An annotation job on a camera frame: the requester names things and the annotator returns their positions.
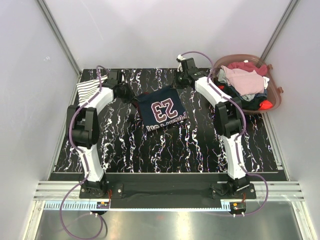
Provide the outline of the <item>left aluminium corner post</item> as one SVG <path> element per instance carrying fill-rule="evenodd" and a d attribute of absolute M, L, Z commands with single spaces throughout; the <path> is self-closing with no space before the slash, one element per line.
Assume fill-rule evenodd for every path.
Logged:
<path fill-rule="evenodd" d="M 76 62 L 76 59 L 74 58 L 65 38 L 62 35 L 62 32 L 59 29 L 59 26 L 53 16 L 53 14 L 51 13 L 49 6 L 47 5 L 45 0 L 35 0 L 35 2 L 37 3 L 37 5 L 40 8 L 40 11 L 42 12 L 42 14 L 44 15 L 49 28 L 51 29 L 53 35 L 55 36 L 59 46 L 61 47 L 64 55 L 66 56 L 69 64 L 71 65 L 73 71 L 75 72 L 75 74 L 79 77 L 82 73 L 82 70 L 80 69 L 79 65 Z"/>

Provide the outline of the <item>navy tank top red trim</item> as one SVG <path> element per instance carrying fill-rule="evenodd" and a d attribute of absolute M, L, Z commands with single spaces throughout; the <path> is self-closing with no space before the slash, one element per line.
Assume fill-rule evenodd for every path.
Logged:
<path fill-rule="evenodd" d="M 145 130 L 152 132 L 188 118 L 178 92 L 165 86 L 151 93 L 144 92 L 132 102 L 137 109 Z"/>

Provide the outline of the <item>aluminium frame rail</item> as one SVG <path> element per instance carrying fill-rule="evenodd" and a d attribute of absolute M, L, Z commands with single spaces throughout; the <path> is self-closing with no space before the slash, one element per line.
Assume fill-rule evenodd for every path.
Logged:
<path fill-rule="evenodd" d="M 40 181 L 34 193 L 34 200 L 62 200 L 76 186 L 76 181 Z M 304 196 L 298 182 L 270 181 L 268 187 L 261 181 L 254 181 L 254 193 L 259 201 L 268 193 L 269 201 L 303 201 Z M 113 197 L 127 197 L 130 194 L 143 195 L 196 195 L 212 193 L 208 182 L 115 182 L 109 183 Z"/>

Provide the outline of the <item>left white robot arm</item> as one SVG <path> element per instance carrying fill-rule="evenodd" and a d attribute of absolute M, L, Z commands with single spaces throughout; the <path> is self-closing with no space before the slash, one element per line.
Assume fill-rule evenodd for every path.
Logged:
<path fill-rule="evenodd" d="M 101 181 L 104 171 L 97 150 L 99 114 L 115 99 L 132 102 L 135 94 L 122 70 L 110 70 L 105 76 L 97 70 L 97 79 L 80 82 L 76 89 L 78 104 L 67 108 L 65 135 L 84 166 L 84 180 L 93 183 L 90 192 L 97 198 L 103 198 L 108 193 L 108 186 Z"/>

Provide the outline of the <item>right small circuit board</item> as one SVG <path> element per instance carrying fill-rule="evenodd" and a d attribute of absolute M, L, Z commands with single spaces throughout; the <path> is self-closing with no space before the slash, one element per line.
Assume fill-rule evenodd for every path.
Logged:
<path fill-rule="evenodd" d="M 233 202 L 231 204 L 231 210 L 233 211 L 246 211 L 247 205 L 245 202 Z"/>

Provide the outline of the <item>left small circuit board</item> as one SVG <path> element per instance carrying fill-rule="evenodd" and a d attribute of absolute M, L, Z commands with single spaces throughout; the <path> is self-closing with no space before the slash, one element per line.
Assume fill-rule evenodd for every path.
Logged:
<path fill-rule="evenodd" d="M 110 208 L 110 202 L 108 201 L 98 201 L 96 204 L 97 209 L 109 209 Z"/>

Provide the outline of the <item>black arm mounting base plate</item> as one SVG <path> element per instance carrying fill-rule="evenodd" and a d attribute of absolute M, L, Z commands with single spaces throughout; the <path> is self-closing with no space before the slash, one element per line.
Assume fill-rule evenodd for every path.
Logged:
<path fill-rule="evenodd" d="M 80 198 L 111 197 L 113 209 L 213 209 L 221 201 L 255 200 L 253 184 L 235 191 L 226 173 L 108 173 L 102 190 L 84 184 Z"/>

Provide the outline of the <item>brown translucent plastic basket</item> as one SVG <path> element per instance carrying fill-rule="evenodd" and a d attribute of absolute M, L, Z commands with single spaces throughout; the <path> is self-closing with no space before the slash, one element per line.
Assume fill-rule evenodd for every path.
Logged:
<path fill-rule="evenodd" d="M 282 102 L 281 94 L 284 92 L 281 87 L 277 87 L 273 76 L 271 74 L 271 70 L 273 69 L 271 64 L 267 64 L 264 60 L 259 58 L 258 56 L 251 55 L 251 54 L 231 54 L 226 55 L 218 59 L 214 65 L 213 68 L 215 68 L 214 74 L 218 74 L 218 68 L 220 66 L 227 66 L 230 63 L 233 62 L 243 62 L 245 60 L 248 60 L 249 62 L 253 63 L 256 67 L 261 67 L 262 65 L 267 66 L 267 73 L 266 77 L 269 78 L 268 87 L 267 87 L 267 100 L 272 103 L 272 108 L 266 109 L 266 110 L 244 110 L 243 112 L 246 115 L 255 115 L 255 114 L 262 114 L 271 110 L 275 110 L 279 107 L 279 105 Z"/>

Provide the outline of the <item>light pink garment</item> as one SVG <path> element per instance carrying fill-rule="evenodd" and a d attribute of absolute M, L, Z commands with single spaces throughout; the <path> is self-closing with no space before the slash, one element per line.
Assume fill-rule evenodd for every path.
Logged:
<path fill-rule="evenodd" d="M 270 79 L 259 75 L 255 70 L 252 72 L 243 69 L 230 69 L 222 66 L 226 84 L 232 86 L 241 96 L 251 94 L 262 94 L 269 86 Z"/>

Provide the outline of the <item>grey garment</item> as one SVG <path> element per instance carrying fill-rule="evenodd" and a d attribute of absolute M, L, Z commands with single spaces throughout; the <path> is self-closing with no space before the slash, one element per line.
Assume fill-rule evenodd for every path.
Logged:
<path fill-rule="evenodd" d="M 256 96 L 263 96 L 267 97 L 267 89 L 264 90 L 263 93 L 257 93 L 257 94 L 247 94 L 241 96 L 232 86 L 228 86 L 226 83 L 226 78 L 225 78 L 225 73 L 224 71 L 220 68 L 216 77 L 215 77 L 215 82 L 219 86 L 220 89 L 222 89 L 225 93 L 228 95 L 236 95 L 237 97 L 241 98 L 243 101 L 250 102 L 252 101 Z"/>

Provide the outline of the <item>small circuit board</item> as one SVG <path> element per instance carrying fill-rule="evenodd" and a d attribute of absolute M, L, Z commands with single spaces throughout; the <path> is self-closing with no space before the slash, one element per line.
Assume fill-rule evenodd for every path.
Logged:
<path fill-rule="evenodd" d="M 247 205 L 245 202 L 233 202 L 231 204 L 231 210 L 233 211 L 246 211 Z"/>
<path fill-rule="evenodd" d="M 110 202 L 108 201 L 98 201 L 96 204 L 97 209 L 109 209 L 110 208 Z"/>

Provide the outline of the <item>right aluminium corner post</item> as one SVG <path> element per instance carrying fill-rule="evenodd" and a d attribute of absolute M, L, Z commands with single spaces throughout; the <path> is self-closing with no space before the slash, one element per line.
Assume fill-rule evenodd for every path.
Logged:
<path fill-rule="evenodd" d="M 287 7 L 285 8 L 278 24 L 276 25 L 269 41 L 267 42 L 260 58 L 265 61 L 269 56 L 271 50 L 273 49 L 277 39 L 279 38 L 280 34 L 282 33 L 283 29 L 285 28 L 287 22 L 289 21 L 290 17 L 294 13 L 296 7 L 300 3 L 300 0 L 290 0 Z"/>

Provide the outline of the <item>aluminium corner post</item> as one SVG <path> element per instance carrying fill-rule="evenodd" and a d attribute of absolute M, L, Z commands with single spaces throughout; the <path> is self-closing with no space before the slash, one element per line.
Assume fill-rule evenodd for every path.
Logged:
<path fill-rule="evenodd" d="M 42 12 L 42 14 L 44 15 L 49 28 L 51 29 L 53 35 L 55 36 L 59 46 L 61 47 L 64 55 L 66 56 L 69 64 L 71 65 L 73 71 L 75 72 L 75 74 L 79 77 L 82 73 L 82 70 L 80 69 L 79 65 L 76 62 L 76 59 L 74 58 L 65 38 L 62 35 L 62 32 L 59 29 L 59 26 L 53 16 L 53 14 L 51 13 L 49 6 L 47 5 L 45 0 L 35 0 L 35 2 L 37 3 L 37 5 L 40 8 L 40 11 Z"/>
<path fill-rule="evenodd" d="M 279 38 L 280 34 L 282 33 L 283 29 L 285 28 L 287 22 L 289 21 L 290 17 L 294 13 L 296 7 L 300 3 L 300 0 L 290 0 L 287 7 L 285 8 L 278 24 L 276 25 L 269 41 L 267 42 L 260 58 L 265 61 L 269 56 L 271 50 L 273 49 L 277 39 Z"/>

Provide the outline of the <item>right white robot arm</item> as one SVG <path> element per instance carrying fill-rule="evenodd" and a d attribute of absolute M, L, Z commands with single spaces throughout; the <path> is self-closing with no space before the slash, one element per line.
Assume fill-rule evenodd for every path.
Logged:
<path fill-rule="evenodd" d="M 222 186 L 213 185 L 211 189 L 221 197 L 229 195 L 235 199 L 239 198 L 250 185 L 242 153 L 242 135 L 246 130 L 246 119 L 241 100 L 225 94 L 209 75 L 196 67 L 193 58 L 178 55 L 176 60 L 179 66 L 175 71 L 172 86 L 180 89 L 191 87 L 214 107 L 213 125 L 224 144 L 229 180 Z"/>

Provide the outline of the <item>black white striped tank top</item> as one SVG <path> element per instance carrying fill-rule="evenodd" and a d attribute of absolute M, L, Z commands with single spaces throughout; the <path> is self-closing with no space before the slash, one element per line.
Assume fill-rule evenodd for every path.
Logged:
<path fill-rule="evenodd" d="M 86 103 L 100 88 L 98 79 L 80 82 L 76 85 L 79 105 Z"/>

